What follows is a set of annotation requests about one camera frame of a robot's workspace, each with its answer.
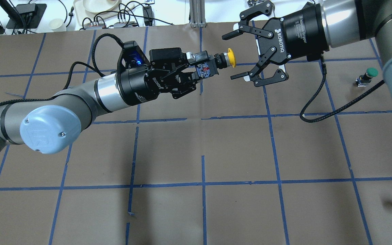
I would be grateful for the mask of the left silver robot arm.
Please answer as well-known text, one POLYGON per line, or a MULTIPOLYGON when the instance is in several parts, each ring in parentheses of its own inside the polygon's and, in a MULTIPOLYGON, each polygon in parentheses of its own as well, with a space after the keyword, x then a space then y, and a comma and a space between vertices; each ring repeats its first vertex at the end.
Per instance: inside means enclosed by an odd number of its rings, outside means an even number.
POLYGON ((114 74, 59 91, 49 99, 0 102, 0 152, 7 145, 26 144, 42 154, 65 149, 98 116, 149 102, 161 93, 178 99, 196 89, 200 72, 184 72, 203 63, 206 51, 153 49, 150 60, 138 51, 123 52, 114 74))

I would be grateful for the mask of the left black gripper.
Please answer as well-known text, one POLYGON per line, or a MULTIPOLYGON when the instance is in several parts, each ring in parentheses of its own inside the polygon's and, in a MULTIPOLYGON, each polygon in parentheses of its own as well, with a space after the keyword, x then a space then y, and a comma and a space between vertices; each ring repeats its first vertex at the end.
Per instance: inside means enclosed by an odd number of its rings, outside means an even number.
POLYGON ((207 51, 183 52, 181 48, 162 48, 149 51, 150 65, 134 68, 117 68, 117 86, 123 101, 135 106, 158 98, 160 93, 170 93, 180 99, 196 90, 203 80, 198 74, 210 73, 210 55, 207 51), (194 67, 194 72, 183 72, 194 67))

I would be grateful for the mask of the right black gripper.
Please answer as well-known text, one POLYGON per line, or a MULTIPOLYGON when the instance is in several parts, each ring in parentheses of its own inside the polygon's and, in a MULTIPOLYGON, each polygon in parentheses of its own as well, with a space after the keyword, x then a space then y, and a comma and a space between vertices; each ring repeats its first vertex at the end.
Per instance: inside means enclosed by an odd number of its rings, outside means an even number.
POLYGON ((255 17, 269 17, 273 9, 273 3, 267 0, 242 11, 238 28, 222 36, 223 40, 230 40, 243 33, 258 36, 258 62, 250 71, 231 76, 232 80, 248 76, 255 87, 283 82, 289 75, 281 68, 269 78, 263 79, 260 74, 269 64, 286 64, 289 55, 291 59, 307 57, 310 62, 318 60, 322 52, 329 51, 320 4, 308 3, 299 11, 283 17, 269 18, 262 29, 252 26, 250 22, 255 17))

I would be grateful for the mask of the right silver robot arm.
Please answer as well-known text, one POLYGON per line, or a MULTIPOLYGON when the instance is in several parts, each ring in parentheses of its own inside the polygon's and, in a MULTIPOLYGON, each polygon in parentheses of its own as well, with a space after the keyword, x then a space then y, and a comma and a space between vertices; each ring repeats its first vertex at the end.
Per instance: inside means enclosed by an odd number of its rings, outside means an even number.
POLYGON ((271 17, 263 28, 250 24, 257 16, 269 17, 273 9, 274 4, 266 0, 242 11, 237 29, 222 36, 223 40, 244 33, 257 36, 259 61, 232 79, 249 76, 256 87, 283 82, 288 79, 285 71, 277 70, 267 79, 261 79, 260 73, 269 64, 284 65, 300 57, 317 60, 330 48, 375 38, 392 98, 392 0, 321 0, 286 16, 271 17))

